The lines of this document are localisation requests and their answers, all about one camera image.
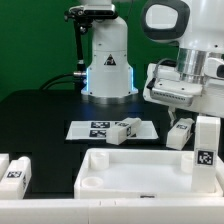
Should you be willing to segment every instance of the white box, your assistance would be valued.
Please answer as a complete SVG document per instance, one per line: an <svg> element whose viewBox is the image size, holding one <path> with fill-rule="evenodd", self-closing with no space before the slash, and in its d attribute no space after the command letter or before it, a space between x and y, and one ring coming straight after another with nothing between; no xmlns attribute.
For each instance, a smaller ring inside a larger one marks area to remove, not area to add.
<svg viewBox="0 0 224 224"><path fill-rule="evenodd" d="M109 165L104 169L96 170L95 164L92 168L91 155L96 153L108 154ZM181 169L185 154L165 150L89 149L75 182L75 198L222 197L217 179L213 193L191 191L192 174Z"/></svg>

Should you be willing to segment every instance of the black table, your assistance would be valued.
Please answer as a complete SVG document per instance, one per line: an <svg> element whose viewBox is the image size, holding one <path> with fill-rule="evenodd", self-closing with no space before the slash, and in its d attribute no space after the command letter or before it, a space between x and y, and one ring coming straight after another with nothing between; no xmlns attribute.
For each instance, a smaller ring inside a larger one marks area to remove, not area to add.
<svg viewBox="0 0 224 224"><path fill-rule="evenodd" d="M27 198L73 197L73 185L87 149L165 149L170 128L167 109L145 102L141 93L133 102L99 105L83 102L75 91L17 91L0 103L0 153L9 153L10 159L31 159L32 181ZM195 118L195 114L181 110L177 115ZM120 146L103 140L65 141L71 121L120 121L127 117L153 121L159 139L127 140ZM185 146L187 149L193 150L193 138Z"/></svg>

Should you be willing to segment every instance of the black cable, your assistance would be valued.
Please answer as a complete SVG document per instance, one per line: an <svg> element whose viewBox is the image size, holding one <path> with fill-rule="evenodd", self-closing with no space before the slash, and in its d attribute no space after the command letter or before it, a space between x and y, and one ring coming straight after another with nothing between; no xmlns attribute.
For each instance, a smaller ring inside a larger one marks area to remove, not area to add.
<svg viewBox="0 0 224 224"><path fill-rule="evenodd" d="M134 0L131 0L131 5L130 5L130 8L129 8L129 10L128 10L128 15L127 15L126 22L128 22L128 19L129 19L129 16L130 16L130 14L131 14L133 5L134 5Z"/></svg>
<svg viewBox="0 0 224 224"><path fill-rule="evenodd" d="M40 88L39 90L43 90L45 89L49 84L53 83L54 81L57 81L59 79L65 78L65 77L73 77L73 74L63 74L63 75L58 75L52 79L49 79L47 82L45 82Z"/></svg>
<svg viewBox="0 0 224 224"><path fill-rule="evenodd" d="M75 85L75 82L74 81L53 82L53 83L49 84L48 86L46 86L46 88L44 90L48 90L48 89L50 89L54 85L65 84L65 83L73 83Z"/></svg>
<svg viewBox="0 0 224 224"><path fill-rule="evenodd" d="M158 71L159 71L159 66L160 65L174 65L176 64L176 61L169 59L169 58L164 58L162 60L160 60L157 64L156 67L153 71L153 77L152 80L148 83L147 88L152 90L152 88L155 86L155 82L158 76Z"/></svg>

